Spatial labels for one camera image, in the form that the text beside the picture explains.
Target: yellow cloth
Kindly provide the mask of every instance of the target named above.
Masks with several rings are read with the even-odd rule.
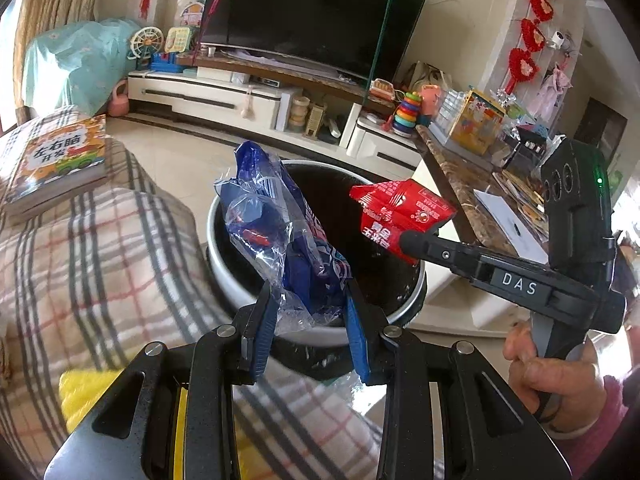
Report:
[[[69,370],[60,377],[59,391],[62,415],[66,428],[71,433],[91,410],[102,394],[116,379],[122,370]],[[180,390],[178,418],[175,429],[174,480],[182,480],[182,458],[184,456],[184,421],[187,412],[187,390]],[[248,471],[238,450],[240,476],[247,478]]]

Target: camera lens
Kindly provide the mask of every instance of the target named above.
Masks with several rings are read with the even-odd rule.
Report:
[[[571,193],[574,188],[574,172],[568,164],[565,164],[564,168],[562,168],[562,182],[564,183],[564,190],[567,193]]]
[[[551,187],[554,192],[554,200],[560,199],[560,194],[562,193],[562,184],[560,183],[560,173],[558,170],[554,171],[554,174],[551,177]]]

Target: finger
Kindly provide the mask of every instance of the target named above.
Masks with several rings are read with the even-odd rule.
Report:
[[[525,364],[515,360],[509,367],[509,386],[531,413],[538,409],[538,394],[524,383]]]
[[[522,335],[527,332],[530,332],[528,323],[518,323],[509,330],[502,347],[502,355],[507,361],[518,359],[518,341],[522,338]]]
[[[587,338],[587,341],[584,342],[584,349],[582,350],[581,361],[585,361],[588,363],[598,364],[598,352],[596,351],[596,347],[593,345],[591,339]]]
[[[504,342],[502,354],[509,361],[519,359],[523,362],[538,355],[536,345],[531,338],[531,326],[528,323],[516,325],[511,329]]]
[[[584,361],[535,358],[524,366],[524,385],[552,394],[579,394],[592,387],[599,378],[597,367]]]

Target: plaid blanket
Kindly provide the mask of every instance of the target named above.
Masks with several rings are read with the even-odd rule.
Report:
[[[0,152],[78,119],[66,107],[30,121],[0,139]],[[190,210],[122,144],[108,150],[103,186],[23,224],[0,214],[0,372],[11,372],[0,386],[0,434],[37,476],[67,438],[62,372],[125,367],[149,341],[178,346],[229,321]],[[380,429],[321,384],[270,360],[259,384],[235,388],[234,399],[249,478],[375,476]]]

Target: pink clothing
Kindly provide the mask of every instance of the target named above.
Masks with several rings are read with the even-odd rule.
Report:
[[[554,113],[558,96],[570,86],[571,80],[556,66],[552,75],[545,79],[533,101],[527,106],[527,111],[547,122]]]
[[[556,440],[556,446],[571,468],[572,478],[580,478],[595,462],[620,422],[626,415],[626,406],[622,403],[622,384],[612,376],[604,378],[607,402],[600,418],[582,436],[571,440]]]

